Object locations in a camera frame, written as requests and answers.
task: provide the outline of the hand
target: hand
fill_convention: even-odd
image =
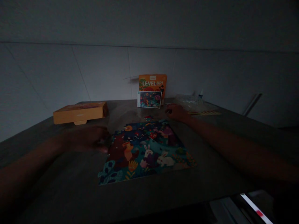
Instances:
[[[166,115],[176,121],[185,122],[190,117],[187,111],[182,106],[177,104],[168,104],[165,110]]]
[[[106,127],[93,126],[64,133],[53,140],[61,145],[64,151],[87,152],[98,150],[107,153],[108,148],[99,141],[110,136]]]

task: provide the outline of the white rabbit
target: white rabbit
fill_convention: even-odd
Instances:
[[[154,152],[150,150],[150,145],[148,145],[146,147],[146,145],[144,145],[144,148],[145,148],[145,154],[144,154],[144,157],[147,158],[149,156],[149,154],[153,154]]]
[[[174,165],[174,160],[171,157],[165,157],[167,156],[168,152],[163,151],[162,155],[158,157],[157,163],[161,164],[161,167],[163,167],[165,164],[166,166],[173,166]]]

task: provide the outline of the white wall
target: white wall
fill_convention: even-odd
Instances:
[[[135,99],[136,76],[151,73],[168,75],[167,97],[203,88],[237,113],[261,92],[249,117],[299,125],[292,3],[3,0],[0,141],[67,104]]]
[[[0,41],[299,51],[294,0],[2,0]]]
[[[168,75],[166,97],[204,99],[275,126],[299,125],[299,54],[55,44],[1,44],[0,141],[68,104],[136,99],[139,74]]]

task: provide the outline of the white light strip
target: white light strip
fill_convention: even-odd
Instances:
[[[265,216],[264,213],[261,212],[261,210],[245,195],[245,194],[240,194],[242,198],[250,205],[251,208],[261,217],[261,219],[266,223],[266,224],[273,224],[270,219]]]

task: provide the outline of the plastic bag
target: plastic bag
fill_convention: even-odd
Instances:
[[[178,105],[181,105],[186,111],[189,112],[200,113],[204,111],[211,111],[211,110],[218,109],[218,107],[203,101],[198,96],[177,94],[175,96],[174,102]]]

